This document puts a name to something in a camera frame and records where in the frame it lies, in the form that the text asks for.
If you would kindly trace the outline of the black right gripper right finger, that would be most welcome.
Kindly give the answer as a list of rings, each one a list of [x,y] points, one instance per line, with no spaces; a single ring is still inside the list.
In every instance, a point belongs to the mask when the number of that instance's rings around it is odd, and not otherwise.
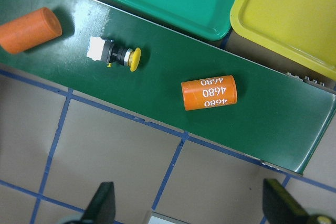
[[[269,223],[306,223],[308,213],[276,179],[263,180],[262,209]]]

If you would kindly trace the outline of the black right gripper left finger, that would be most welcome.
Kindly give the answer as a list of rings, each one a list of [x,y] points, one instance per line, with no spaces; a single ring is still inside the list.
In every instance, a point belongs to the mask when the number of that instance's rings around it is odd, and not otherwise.
[[[79,223],[114,223],[115,203],[114,183],[101,183]]]

